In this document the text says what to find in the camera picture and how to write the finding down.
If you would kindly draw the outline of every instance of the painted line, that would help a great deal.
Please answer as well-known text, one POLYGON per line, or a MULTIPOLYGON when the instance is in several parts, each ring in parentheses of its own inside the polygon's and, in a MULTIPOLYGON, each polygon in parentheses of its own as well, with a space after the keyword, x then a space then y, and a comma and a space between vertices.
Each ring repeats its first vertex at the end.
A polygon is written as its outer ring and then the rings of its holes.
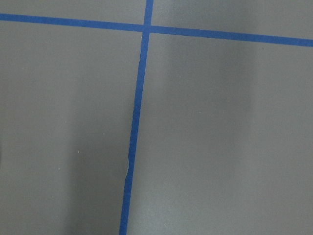
POLYGON ((143 25, 131 24, 131 23, 114 23, 104 21, 87 21, 87 20, 76 20, 76 19, 65 19, 55 17, 44 17, 44 16, 25 16, 25 15, 12 15, 12 14, 0 14, 1 21, 14 21, 14 22, 25 22, 25 23, 39 23, 39 24, 53 24, 53 25, 66 25, 86 28, 102 28, 102 29, 113 29, 123 31, 135 31, 142 32, 143 25))
POLYGON ((212 30, 201 30, 201 29, 188 29, 188 28, 174 28, 164 26, 151 26, 151 33, 169 34, 169 35, 180 35, 180 36, 192 36, 201 38, 216 38, 216 39, 228 39, 236 41, 246 42, 259 42, 259 43, 272 43, 272 44, 283 44, 292 46, 302 47, 313 47, 313 40, 301 39, 301 38, 288 38, 258 34, 247 34, 247 33, 233 33, 233 32, 222 32, 212 30))
POLYGON ((139 61, 139 66, 138 66, 132 130, 131 130, 129 152, 128 152, 128 171, 127 171, 125 185, 124 185, 124 196, 123 196, 123 205, 122 205, 119 235, 127 234, 128 215, 129 215, 130 202, 131 202, 134 164, 135 164, 137 138, 138 138, 138 130, 139 130, 141 101, 142 101, 143 85, 144 85, 146 63, 147 63, 147 56, 148 56, 149 37, 150 37, 149 28, 151 26, 152 9, 153 9, 153 0, 147 0, 146 9, 145 9, 145 17, 144 17, 144 30, 142 32, 142 38, 141 38, 140 61, 139 61))

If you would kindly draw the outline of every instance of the horizontal blue line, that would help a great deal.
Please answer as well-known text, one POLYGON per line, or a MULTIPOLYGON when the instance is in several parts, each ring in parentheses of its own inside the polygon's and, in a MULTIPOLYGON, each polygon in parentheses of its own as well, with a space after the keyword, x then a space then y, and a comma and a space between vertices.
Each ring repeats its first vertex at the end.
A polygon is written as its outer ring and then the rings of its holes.
POLYGON ((311 39, 288 38, 258 34, 233 33, 201 29, 188 29, 188 28, 174 28, 164 26, 151 26, 150 32, 170 35, 202 37, 202 38, 229 39, 246 42, 273 43, 302 47, 313 47, 313 40, 311 39))
POLYGON ((43 16, 25 16, 25 15, 12 15, 12 14, 0 14, 1 21, 15 21, 15 22, 27 22, 27 23, 39 23, 39 24, 54 24, 54 25, 67 25, 86 28, 103 28, 114 29, 124 31, 142 32, 143 25, 131 24, 131 23, 114 23, 104 21, 87 21, 76 19, 65 19, 55 17, 43 17, 43 16))
POLYGON ((236 41, 246 42, 259 42, 259 43, 272 43, 302 47, 313 47, 312 39, 301 39, 301 38, 289 38, 269 35, 258 35, 248 33, 234 33, 234 32, 222 32, 213 30, 202 30, 202 29, 188 29, 188 28, 175 28, 165 26, 149 26, 141 24, 131 23, 114 23, 114 22, 103 22, 103 21, 88 21, 88 20, 76 20, 76 19, 65 19, 65 18, 54 18, 54 17, 43 17, 43 16, 26 16, 26 15, 13 15, 13 14, 1 14, 0 21, 15 21, 15 22, 26 22, 26 23, 39 23, 39 24, 54 24, 54 25, 67 25, 87 28, 103 28, 123 31, 135 31, 143 32, 148 29, 151 33, 169 34, 169 35, 181 35, 181 36, 192 36, 202 38, 216 38, 216 39, 228 39, 236 41))

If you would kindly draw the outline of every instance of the concrete floor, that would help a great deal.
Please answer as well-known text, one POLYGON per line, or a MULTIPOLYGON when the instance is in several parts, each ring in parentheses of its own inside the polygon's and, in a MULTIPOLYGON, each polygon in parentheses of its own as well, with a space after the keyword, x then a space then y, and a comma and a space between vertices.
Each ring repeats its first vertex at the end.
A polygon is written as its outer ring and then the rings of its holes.
MULTIPOLYGON (((143 24, 145 4, 0 13, 143 24)), ((313 39, 312 16, 309 0, 155 0, 152 25, 313 39)), ((119 234, 141 36, 0 21, 1 235, 119 234)), ((127 234, 311 235, 312 61, 312 47, 152 33, 127 234)))

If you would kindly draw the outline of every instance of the gray floor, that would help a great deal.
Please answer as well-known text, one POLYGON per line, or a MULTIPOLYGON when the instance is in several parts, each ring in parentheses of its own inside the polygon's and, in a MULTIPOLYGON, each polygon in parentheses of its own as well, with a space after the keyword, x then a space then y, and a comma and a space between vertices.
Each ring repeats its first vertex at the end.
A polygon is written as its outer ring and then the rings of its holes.
MULTIPOLYGON (((0 2, 142 24, 145 0, 0 2)), ((155 0, 152 24, 313 38, 313 3, 155 0)), ((141 33, 0 21, 0 234, 117 235, 141 33)), ((128 235, 313 234, 313 49, 150 35, 128 235)))

